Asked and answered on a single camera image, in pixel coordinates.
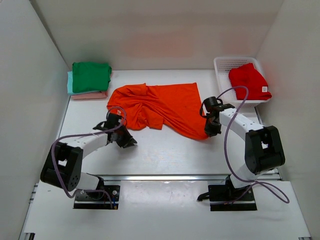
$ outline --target cable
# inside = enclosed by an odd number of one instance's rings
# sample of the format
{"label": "cable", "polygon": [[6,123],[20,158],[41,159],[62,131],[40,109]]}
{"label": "cable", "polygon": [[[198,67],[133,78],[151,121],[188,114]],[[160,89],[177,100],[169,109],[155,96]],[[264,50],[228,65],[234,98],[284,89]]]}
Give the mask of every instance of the cable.
{"label": "cable", "polygon": [[113,201],[113,207],[115,208],[115,207],[117,206],[117,205],[116,205],[115,196],[113,196],[112,201]]}
{"label": "cable", "polygon": [[[226,164],[227,164],[230,172],[234,175],[234,177],[235,177],[236,179],[238,179],[239,181],[244,182],[244,183],[252,183],[252,184],[243,192],[243,194],[242,194],[240,197],[238,197],[238,198],[235,199],[235,200],[232,200],[232,201],[223,201],[223,202],[216,202],[216,203],[211,203],[211,204],[212,204],[212,205],[232,204],[232,203],[234,203],[235,201],[241,199],[253,186],[255,186],[255,185],[257,185],[257,184],[265,187],[265,188],[268,189],[273,195],[275,195],[278,199],[280,199],[282,202],[288,204],[288,203],[290,203],[290,200],[289,200],[288,196],[287,196],[280,188],[278,188],[277,186],[275,186],[275,185],[273,185],[273,184],[271,184],[271,183],[268,183],[268,182],[264,182],[264,181],[245,180],[245,179],[242,179],[242,178],[240,178],[240,177],[235,173],[235,171],[234,171],[234,170],[232,169],[232,167],[231,167],[231,164],[230,164],[230,161],[229,161],[229,158],[228,158],[228,152],[227,152],[228,133],[229,133],[229,130],[230,130],[230,128],[231,128],[232,123],[234,122],[237,114],[239,113],[240,108],[245,104],[245,101],[246,101],[247,98],[248,98],[249,90],[248,90],[248,88],[245,87],[245,86],[234,86],[234,87],[231,87],[231,88],[225,90],[224,92],[222,92],[222,93],[217,97],[217,99],[218,99],[218,98],[220,98],[223,94],[225,94],[226,92],[228,92],[228,91],[230,91],[230,90],[239,89],[239,88],[245,89],[245,90],[246,90],[246,95],[245,95],[243,101],[241,102],[241,104],[240,104],[240,105],[237,107],[237,109],[235,110],[235,113],[233,114],[233,116],[232,116],[232,118],[231,118],[228,126],[226,127],[226,131],[225,131],[225,135],[224,135],[224,142],[223,142],[224,157],[225,157],[225,161],[226,161]],[[277,189],[286,199],[281,198],[276,192],[274,192],[270,187],[268,187],[268,186],[266,186],[266,185],[269,185],[269,186]]]}
{"label": "cable", "polygon": [[68,198],[72,199],[76,196],[76,194],[78,192],[81,192],[82,190],[85,191],[85,192],[88,192],[88,193],[104,193],[107,197],[108,197],[108,200],[110,202],[110,206],[111,206],[111,209],[113,209],[113,205],[112,205],[112,201],[111,201],[111,197],[109,195],[109,193],[107,193],[105,190],[85,190],[85,189],[76,189],[72,195],[70,195],[70,193],[68,192],[67,190],[67,187],[65,186],[64,184],[64,181],[60,175],[60,172],[59,172],[59,169],[58,169],[58,164],[56,162],[56,156],[55,156],[55,148],[56,148],[56,145],[59,141],[61,141],[62,139],[68,139],[68,138],[78,138],[78,137],[88,137],[88,136],[92,136],[92,135],[101,135],[101,134],[105,134],[105,133],[110,133],[110,132],[113,132],[117,129],[119,129],[123,124],[124,122],[127,120],[127,113],[126,111],[120,107],[120,106],[114,106],[114,107],[111,107],[107,114],[106,114],[106,117],[108,117],[109,113],[111,110],[113,109],[120,109],[123,111],[123,114],[124,114],[124,117],[123,117],[123,121],[120,122],[120,124],[112,129],[108,129],[108,130],[105,130],[105,131],[100,131],[100,132],[95,132],[95,133],[85,133],[85,134],[72,134],[72,135],[66,135],[66,136],[62,136],[62,137],[59,137],[57,140],[55,140],[51,146],[51,158],[52,158],[52,163],[53,163],[53,167],[54,167],[54,170],[55,170],[55,173],[56,173],[56,176],[61,184],[61,187],[62,189],[64,190],[65,194],[67,195]]}

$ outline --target plastic laundry basket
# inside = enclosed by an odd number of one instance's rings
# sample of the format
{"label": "plastic laundry basket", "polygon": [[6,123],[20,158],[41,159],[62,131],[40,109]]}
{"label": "plastic laundry basket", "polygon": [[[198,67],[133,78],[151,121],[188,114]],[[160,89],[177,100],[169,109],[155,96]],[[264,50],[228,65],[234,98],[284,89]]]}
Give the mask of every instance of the plastic laundry basket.
{"label": "plastic laundry basket", "polygon": [[[231,69],[239,68],[244,64],[252,63],[254,68],[264,77],[261,66],[258,61],[253,57],[246,56],[220,56],[214,59],[215,76],[219,87],[219,93],[231,88],[229,79],[229,72]],[[237,100],[236,91],[230,90],[221,96],[223,102],[230,103],[235,107],[238,107],[242,100]],[[247,100],[243,107],[255,107],[260,103],[268,102],[268,100]]]}

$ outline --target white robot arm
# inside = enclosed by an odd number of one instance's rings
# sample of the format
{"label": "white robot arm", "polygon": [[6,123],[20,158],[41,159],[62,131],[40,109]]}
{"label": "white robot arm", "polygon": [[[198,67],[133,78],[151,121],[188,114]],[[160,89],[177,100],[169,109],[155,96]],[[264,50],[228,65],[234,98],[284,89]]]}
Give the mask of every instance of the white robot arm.
{"label": "white robot arm", "polygon": [[[206,115],[203,115],[203,106],[208,112]],[[225,180],[230,200],[236,199],[239,193],[245,191],[261,174],[285,164],[285,155],[276,127],[266,127],[253,122],[237,114],[234,106],[223,104],[214,96],[203,101],[199,113],[206,119],[204,131],[209,137],[221,134],[221,126],[228,126],[234,118],[230,130],[245,141],[245,163]],[[207,199],[208,195],[200,195],[198,201],[202,201],[202,197]]]}
{"label": "white robot arm", "polygon": [[[101,177],[81,172],[82,161],[93,151],[112,142],[116,142],[121,148],[137,144],[124,125],[112,132],[102,132],[119,126],[121,120],[120,115],[109,113],[106,121],[100,122],[93,128],[95,132],[92,132],[91,135],[76,138],[69,143],[58,142],[56,144],[54,148],[55,162],[68,192],[74,189],[104,189],[104,181]],[[44,183],[62,188],[53,165],[51,150],[42,168],[40,179]],[[87,192],[87,194],[95,199],[102,195],[101,192]]]}

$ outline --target orange cloth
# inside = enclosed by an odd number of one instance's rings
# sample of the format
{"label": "orange cloth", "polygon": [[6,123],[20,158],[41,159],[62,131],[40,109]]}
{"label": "orange cloth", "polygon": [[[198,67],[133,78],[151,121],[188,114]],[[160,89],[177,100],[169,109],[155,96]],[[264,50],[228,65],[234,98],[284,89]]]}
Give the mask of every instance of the orange cloth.
{"label": "orange cloth", "polygon": [[124,108],[126,127],[132,130],[146,126],[161,130],[165,124],[191,139],[208,137],[204,130],[206,120],[199,115],[201,100],[196,83],[125,85],[113,92],[107,108],[114,106]]}

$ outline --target black mounting bracket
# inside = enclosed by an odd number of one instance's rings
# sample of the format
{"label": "black mounting bracket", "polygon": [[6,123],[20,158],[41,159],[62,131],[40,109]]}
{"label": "black mounting bracket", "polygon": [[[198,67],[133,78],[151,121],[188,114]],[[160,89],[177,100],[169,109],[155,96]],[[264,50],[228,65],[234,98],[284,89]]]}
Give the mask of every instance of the black mounting bracket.
{"label": "black mounting bracket", "polygon": [[[226,194],[229,189],[226,185],[209,185],[210,193],[210,211],[256,211],[257,205],[255,201],[254,192],[250,189],[242,198],[230,204],[216,204],[221,202],[233,201],[237,197],[229,196]],[[238,196],[240,196],[245,189],[239,191]]]}
{"label": "black mounting bracket", "polygon": [[[119,208],[120,185],[104,185],[104,190],[111,197],[113,205],[112,210],[117,210]],[[73,208],[111,210],[109,199],[105,194],[100,195],[99,198],[95,198],[93,195],[87,192],[76,193]]]}

